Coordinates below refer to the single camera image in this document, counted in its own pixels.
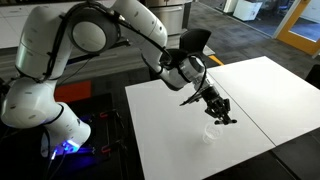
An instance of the cup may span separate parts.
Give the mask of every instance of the cup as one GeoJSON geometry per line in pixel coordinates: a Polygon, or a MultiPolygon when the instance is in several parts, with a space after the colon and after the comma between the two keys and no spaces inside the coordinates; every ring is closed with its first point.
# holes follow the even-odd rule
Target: cup
{"type": "Polygon", "coordinates": [[[209,122],[205,125],[202,139],[206,144],[212,144],[216,139],[220,138],[222,134],[223,130],[221,125],[215,125],[214,122],[209,122]]]}

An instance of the cable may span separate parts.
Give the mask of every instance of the cable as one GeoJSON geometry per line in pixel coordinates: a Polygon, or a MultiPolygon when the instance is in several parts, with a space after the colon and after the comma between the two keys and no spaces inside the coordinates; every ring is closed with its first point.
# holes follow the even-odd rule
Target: cable
{"type": "Polygon", "coordinates": [[[46,135],[46,137],[47,137],[47,140],[48,140],[48,154],[47,154],[47,163],[48,163],[48,165],[46,166],[47,168],[44,170],[44,172],[43,172],[43,180],[46,180],[47,179],[47,176],[48,176],[48,173],[49,173],[49,169],[50,169],[50,166],[51,166],[51,163],[52,163],[52,159],[51,159],[51,157],[50,157],[50,146],[51,146],[51,142],[50,142],[50,135],[49,135],[49,132],[48,132],[48,130],[45,128],[45,127],[43,127],[44,128],[44,134],[46,135]]]}
{"type": "Polygon", "coordinates": [[[203,64],[203,66],[204,66],[204,74],[203,74],[203,76],[202,76],[200,86],[199,86],[199,88],[197,89],[197,91],[196,91],[191,97],[189,97],[186,101],[184,101],[182,104],[180,104],[180,106],[183,106],[183,105],[189,103],[189,102],[193,99],[193,97],[195,97],[195,96],[199,93],[200,89],[201,89],[202,86],[203,86],[203,83],[204,83],[204,81],[205,81],[205,79],[206,79],[206,77],[207,77],[207,66],[206,66],[206,64],[204,63],[204,61],[201,61],[201,62],[202,62],[202,64],[203,64]]]}
{"type": "Polygon", "coordinates": [[[63,81],[61,81],[58,86],[62,85],[66,80],[70,79],[72,76],[76,75],[82,68],[84,68],[88,62],[91,60],[92,58],[88,59],[86,63],[84,63],[76,72],[74,72],[73,74],[71,74],[69,77],[67,77],[66,79],[64,79],[63,81]]]}
{"type": "Polygon", "coordinates": [[[1,145],[2,141],[6,138],[9,130],[10,130],[10,127],[7,127],[6,131],[5,131],[5,132],[3,133],[3,135],[1,136],[0,145],[1,145]]]}
{"type": "Polygon", "coordinates": [[[67,153],[66,153],[66,151],[64,150],[59,165],[58,165],[57,168],[53,171],[53,173],[51,174],[51,176],[50,176],[50,178],[49,178],[48,180],[51,180],[51,179],[54,177],[54,175],[59,171],[59,169],[60,169],[60,167],[61,167],[61,165],[62,165],[62,163],[63,163],[63,161],[64,161],[64,159],[65,159],[65,157],[66,157],[66,154],[67,154],[67,153]]]}
{"type": "Polygon", "coordinates": [[[13,81],[16,81],[16,80],[21,79],[21,78],[22,78],[21,75],[19,75],[17,77],[11,77],[10,80],[5,82],[3,85],[5,85],[5,86],[10,85],[10,83],[12,83],[13,81]]]}
{"type": "Polygon", "coordinates": [[[128,28],[129,30],[132,30],[133,32],[139,34],[143,38],[145,38],[147,41],[149,41],[152,45],[154,45],[157,49],[159,49],[162,53],[166,54],[169,58],[169,61],[172,61],[172,56],[171,54],[163,47],[161,47],[158,43],[150,39],[148,36],[142,34],[139,30],[135,29],[130,23],[126,21],[119,21],[119,24],[122,25],[125,28],[128,28]]]}
{"type": "Polygon", "coordinates": [[[33,80],[35,80],[37,83],[42,83],[44,82],[45,80],[49,79],[49,77],[51,76],[52,74],[52,71],[54,69],[54,66],[55,66],[55,62],[56,62],[56,58],[57,58],[57,55],[58,55],[58,52],[59,52],[59,49],[60,49],[60,45],[61,45],[61,42],[62,42],[62,39],[64,37],[64,33],[65,33],[65,30],[68,26],[68,23],[69,23],[69,18],[77,11],[83,9],[83,8],[86,8],[88,7],[87,6],[88,3],[80,3],[80,4],[77,4],[75,6],[73,6],[66,14],[65,16],[60,16],[60,18],[62,19],[60,25],[59,25],[59,28],[58,28],[58,31],[56,33],[56,37],[54,39],[54,42],[53,42],[53,46],[52,46],[52,51],[50,53],[48,53],[48,55],[50,56],[49,58],[49,61],[47,63],[47,70],[46,72],[44,73],[44,78],[43,79],[35,79],[33,78],[33,80]]]}
{"type": "Polygon", "coordinates": [[[10,134],[8,134],[8,135],[3,136],[3,137],[2,137],[3,139],[0,140],[0,143],[1,143],[2,140],[6,139],[6,138],[9,138],[9,137],[11,137],[11,136],[13,136],[13,135],[16,135],[16,134],[18,134],[18,133],[21,132],[21,131],[22,131],[22,129],[18,129],[18,130],[14,131],[14,132],[12,132],[12,133],[10,133],[10,134]]]}

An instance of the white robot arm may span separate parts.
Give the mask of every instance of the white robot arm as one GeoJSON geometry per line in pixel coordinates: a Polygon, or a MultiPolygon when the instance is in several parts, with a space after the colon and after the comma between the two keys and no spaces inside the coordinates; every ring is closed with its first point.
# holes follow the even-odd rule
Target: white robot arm
{"type": "Polygon", "coordinates": [[[49,134],[42,138],[41,154],[74,153],[90,136],[90,127],[63,102],[55,102],[53,93],[73,46],[98,55],[113,46],[120,37],[129,39],[142,52],[145,63],[170,89],[179,90],[193,82],[196,94],[186,103],[200,98],[208,104],[206,112],[234,123],[223,100],[206,75],[201,60],[187,57],[174,67],[160,63],[167,32],[160,20],[135,0],[117,0],[109,9],[97,2],[80,3],[66,14],[48,7],[37,7],[29,15],[20,40],[16,69],[20,77],[11,84],[1,108],[1,120],[14,128],[44,125],[49,134]]]}

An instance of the white cabinet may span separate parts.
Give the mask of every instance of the white cabinet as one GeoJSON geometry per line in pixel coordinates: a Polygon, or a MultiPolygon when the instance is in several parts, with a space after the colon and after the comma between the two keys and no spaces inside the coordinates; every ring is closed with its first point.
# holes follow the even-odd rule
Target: white cabinet
{"type": "Polygon", "coordinates": [[[6,20],[10,24],[18,37],[21,36],[23,26],[27,21],[28,16],[7,17],[6,20]]]}
{"type": "Polygon", "coordinates": [[[239,0],[233,16],[242,21],[254,20],[259,12],[262,2],[249,2],[239,0]]]}
{"type": "Polygon", "coordinates": [[[50,4],[50,7],[59,9],[62,12],[69,11],[70,8],[72,8],[74,5],[79,4],[80,2],[70,2],[70,3],[52,3],[50,4]]]}
{"type": "Polygon", "coordinates": [[[3,17],[27,16],[29,13],[26,6],[0,7],[3,17]]]}
{"type": "Polygon", "coordinates": [[[103,0],[103,1],[99,1],[101,4],[103,4],[105,7],[111,7],[116,0],[103,0]]]}
{"type": "Polygon", "coordinates": [[[157,0],[147,0],[145,3],[145,6],[148,8],[166,6],[166,5],[167,5],[166,1],[157,1],[157,0]]]}
{"type": "Polygon", "coordinates": [[[27,8],[28,13],[30,14],[30,12],[31,12],[35,7],[38,7],[38,6],[49,7],[50,5],[49,5],[49,4],[27,5],[26,8],[27,8]]]}
{"type": "Polygon", "coordinates": [[[181,34],[184,5],[149,8],[166,27],[168,35],[181,34]]]}
{"type": "Polygon", "coordinates": [[[238,3],[238,0],[226,0],[224,8],[223,8],[223,12],[225,12],[225,13],[234,12],[237,3],[238,3]]]}
{"type": "Polygon", "coordinates": [[[5,18],[0,18],[0,49],[16,47],[18,44],[18,35],[14,32],[5,18]]]}

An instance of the table surface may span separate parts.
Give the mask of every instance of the table surface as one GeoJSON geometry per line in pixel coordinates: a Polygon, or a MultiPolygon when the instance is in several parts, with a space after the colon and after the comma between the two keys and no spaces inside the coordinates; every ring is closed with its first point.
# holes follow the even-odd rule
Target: table surface
{"type": "Polygon", "coordinates": [[[320,127],[320,91],[267,57],[208,72],[276,146],[320,127]]]}
{"type": "Polygon", "coordinates": [[[275,147],[232,99],[229,115],[238,123],[216,126],[222,135],[206,144],[204,127],[214,121],[206,103],[179,106],[194,93],[191,84],[175,92],[156,80],[126,92],[145,179],[203,179],[275,147]]]}

